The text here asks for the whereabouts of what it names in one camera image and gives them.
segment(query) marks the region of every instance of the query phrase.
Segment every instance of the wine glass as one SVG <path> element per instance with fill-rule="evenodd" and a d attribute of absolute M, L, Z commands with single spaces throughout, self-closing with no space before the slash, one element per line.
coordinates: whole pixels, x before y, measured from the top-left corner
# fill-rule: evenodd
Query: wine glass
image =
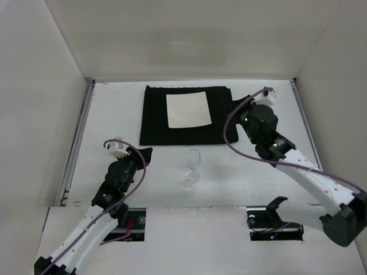
<path fill-rule="evenodd" d="M 200 166 L 201 156 L 198 149 L 191 149 L 186 154 L 186 161 L 189 167 L 189 171 L 185 173 L 185 180 L 188 183 L 195 184 L 200 179 L 200 174 L 197 169 Z"/>

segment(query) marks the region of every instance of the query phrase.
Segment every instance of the side wall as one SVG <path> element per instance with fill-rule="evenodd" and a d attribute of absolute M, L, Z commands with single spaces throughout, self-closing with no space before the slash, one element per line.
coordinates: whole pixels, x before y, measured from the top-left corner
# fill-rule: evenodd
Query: side wall
<path fill-rule="evenodd" d="M 33 274 L 85 81 L 43 0 L 0 0 L 0 266 Z"/>
<path fill-rule="evenodd" d="M 296 84 L 323 168 L 367 190 L 367 1 L 343 0 Z M 366 267 L 367 230 L 357 241 Z"/>

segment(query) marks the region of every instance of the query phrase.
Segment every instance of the white wall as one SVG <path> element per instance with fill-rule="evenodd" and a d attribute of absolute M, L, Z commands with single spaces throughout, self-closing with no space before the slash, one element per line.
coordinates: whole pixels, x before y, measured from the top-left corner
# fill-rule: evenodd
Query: white wall
<path fill-rule="evenodd" d="M 85 81 L 43 0 L 0 0 L 0 266 L 32 274 Z"/>
<path fill-rule="evenodd" d="M 340 0 L 46 0 L 93 78 L 295 77 Z"/>
<path fill-rule="evenodd" d="M 296 81 L 324 169 L 365 190 L 366 15 L 366 0 L 343 0 Z M 357 245 L 367 266 L 367 230 Z"/>

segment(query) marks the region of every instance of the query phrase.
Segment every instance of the white table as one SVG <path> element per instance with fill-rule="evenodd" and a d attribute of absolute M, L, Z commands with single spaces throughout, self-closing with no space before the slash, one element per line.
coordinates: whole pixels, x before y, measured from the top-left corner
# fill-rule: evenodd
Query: white table
<path fill-rule="evenodd" d="M 52 208 L 39 256 L 47 257 L 83 217 L 113 158 L 102 143 L 121 137 L 139 144 L 143 97 L 151 87 L 227 86 L 233 99 L 264 86 L 277 92 L 278 130 L 315 163 L 313 148 L 289 81 L 203 80 L 98 83 L 68 198 Z M 255 155 L 242 128 L 242 151 Z M 148 207 L 144 242 L 99 247 L 81 275 L 120 274 L 365 274 L 355 243 L 342 248 L 322 232 L 306 227 L 304 241 L 251 242 L 246 205 L 264 205 L 277 196 L 317 201 L 268 164 L 236 155 L 227 146 L 195 146 L 201 151 L 200 181 L 184 183 L 185 154 L 193 147 L 154 147 L 146 180 L 127 203 Z"/>
<path fill-rule="evenodd" d="M 264 86 L 273 87 L 279 118 L 278 130 L 315 163 L 290 82 L 287 80 L 195 80 L 164 82 L 97 83 L 95 86 L 83 140 L 67 206 L 90 204 L 104 180 L 108 165 L 114 161 L 102 143 L 121 137 L 139 144 L 145 87 L 227 86 L 233 99 L 252 94 Z M 243 129 L 238 126 L 236 148 L 256 155 Z M 317 201 L 288 176 L 268 164 L 236 155 L 227 146 L 194 146 L 201 151 L 200 181 L 189 187 L 184 182 L 185 155 L 193 147 L 153 147 L 147 176 L 136 193 L 128 198 L 130 207 L 147 206 L 246 206 L 264 205 L 277 196 L 298 202 Z"/>
<path fill-rule="evenodd" d="M 38 257 L 47 257 L 85 207 L 51 208 Z M 79 275 L 365 275 L 355 243 L 344 248 L 305 228 L 304 241 L 252 242 L 243 207 L 148 208 L 144 242 L 101 246 Z"/>

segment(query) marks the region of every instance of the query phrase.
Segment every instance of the cable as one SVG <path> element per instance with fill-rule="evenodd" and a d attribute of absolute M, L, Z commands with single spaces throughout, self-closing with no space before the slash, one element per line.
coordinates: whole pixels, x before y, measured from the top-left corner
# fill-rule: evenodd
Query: cable
<path fill-rule="evenodd" d="M 240 105 L 237 106 L 237 108 L 235 108 L 233 110 L 233 112 L 229 115 L 229 117 L 227 118 L 227 121 L 224 124 L 224 129 L 223 129 L 223 138 L 224 138 L 224 142 L 228 145 L 228 147 L 236 152 L 237 154 L 244 156 L 245 158 L 248 159 L 252 159 L 255 160 L 257 162 L 264 162 L 264 163 L 269 163 L 271 165 L 283 165 L 283 166 L 290 166 L 290 167 L 295 167 L 295 168 L 299 168 L 299 169 L 303 169 L 303 170 L 307 170 L 307 171 L 311 171 L 314 172 L 316 174 L 320 174 L 320 175 L 324 175 L 324 176 L 328 176 L 334 180 L 339 180 L 341 182 L 344 182 L 345 184 L 352 186 L 353 188 L 357 189 L 358 191 L 364 192 L 363 188 L 359 187 L 358 185 L 354 184 L 353 182 L 350 182 L 349 180 L 346 180 L 344 178 L 341 178 L 340 176 L 336 176 L 334 174 L 328 173 L 328 172 L 324 172 L 324 171 L 320 171 L 320 170 L 316 170 L 316 169 L 310 169 L 309 167 L 305 167 L 299 164 L 295 164 L 295 163 L 285 163 L 285 162 L 274 162 L 272 160 L 265 160 L 265 159 L 260 159 L 260 158 L 256 158 L 254 156 L 250 156 L 247 154 L 244 154 L 242 152 L 240 152 L 239 150 L 235 149 L 229 142 L 227 139 L 227 129 L 228 129 L 228 124 L 229 122 L 233 119 L 233 117 L 235 116 L 235 114 L 247 103 L 249 102 L 251 99 L 253 99 L 255 96 L 260 95 L 266 91 L 273 91 L 273 88 L 270 87 L 264 87 L 264 89 L 261 89 L 259 91 L 257 91 L 256 93 L 254 93 L 252 96 L 248 97 L 247 99 L 245 99 Z"/>
<path fill-rule="evenodd" d="M 132 226 L 134 225 L 133 220 L 132 220 L 132 218 L 130 218 L 128 221 L 129 221 L 129 224 L 128 224 L 127 228 L 131 229 Z"/>
<path fill-rule="evenodd" d="M 291 225 L 291 224 L 292 224 L 291 222 L 287 222 L 286 224 L 282 225 L 282 226 L 281 226 L 281 227 L 279 227 L 279 228 L 275 228 L 275 229 L 271 229 L 271 230 L 269 230 L 270 228 L 268 228 L 268 229 L 265 229 L 265 230 L 257 231 L 257 230 L 255 230 L 255 229 L 250 228 L 250 224 L 249 224 L 248 218 L 247 218 L 247 220 L 246 220 L 246 223 L 247 223 L 247 226 L 248 226 L 248 228 L 249 228 L 250 230 L 252 230 L 252 231 L 254 231 L 254 232 L 256 232 L 256 233 L 260 233 L 260 234 L 274 233 L 274 232 L 277 232 L 277 231 L 279 231 L 279 230 L 283 230 L 284 228 L 286 228 L 287 226 L 289 226 L 289 225 Z"/>
<path fill-rule="evenodd" d="M 86 230 L 91 228 L 92 225 L 98 220 L 100 219 L 100 217 L 102 217 L 104 214 L 108 213 L 111 209 L 113 209 L 114 207 L 118 206 L 120 203 L 123 203 L 128 197 L 130 197 L 138 188 L 139 186 L 142 184 L 143 180 L 144 180 L 144 177 L 145 177 L 145 174 L 146 174 L 146 171 L 147 171 L 147 164 L 145 162 L 145 159 L 142 155 L 142 153 L 140 153 L 140 151 L 135 148 L 133 145 L 131 145 L 130 143 L 127 143 L 127 142 L 124 142 L 123 140 L 119 140 L 119 139 L 108 139 L 106 140 L 104 143 L 103 143 L 103 147 L 106 147 L 106 144 L 107 143 L 110 143 L 110 142 L 119 142 L 119 143 L 122 143 L 122 144 L 125 144 L 129 147 L 131 147 L 133 150 L 136 151 L 136 153 L 139 155 L 139 157 L 142 159 L 142 162 L 143 162 L 143 175 L 142 177 L 140 178 L 140 181 L 138 182 L 138 184 L 134 187 L 134 189 L 131 190 L 130 193 L 128 193 L 125 197 L 123 197 L 121 200 L 119 200 L 118 202 L 116 202 L 114 205 L 110 206 L 109 208 L 107 208 L 106 210 L 104 210 L 101 214 L 99 214 L 93 221 L 91 221 L 91 223 L 89 225 L 87 225 L 87 227 L 85 228 L 85 230 L 80 233 L 80 235 L 78 237 L 76 237 L 76 239 L 58 256 L 56 257 L 56 259 L 51 262 L 51 264 L 49 264 L 49 266 L 47 266 L 47 268 L 45 268 L 44 271 L 41 272 L 40 275 L 46 275 L 47 271 L 50 270 L 50 268 L 59 260 L 61 259 L 83 236 L 84 234 L 87 232 Z"/>
<path fill-rule="evenodd" d="M 286 228 L 287 226 L 291 225 L 291 222 L 287 222 L 285 225 L 282 225 L 281 227 L 278 227 L 276 229 L 271 229 L 271 230 L 267 230 L 267 231 L 260 231 L 260 234 L 268 234 L 268 233 L 274 233 L 277 232 L 279 230 L 283 230 L 284 228 Z"/>
<path fill-rule="evenodd" d="M 106 245 L 106 244 L 111 243 L 111 242 L 121 241 L 122 239 L 128 238 L 130 235 L 131 235 L 131 231 L 127 230 L 126 234 L 124 236 L 119 237 L 119 238 L 115 238 L 115 239 L 111 239 L 109 241 L 101 242 L 100 245 Z"/>

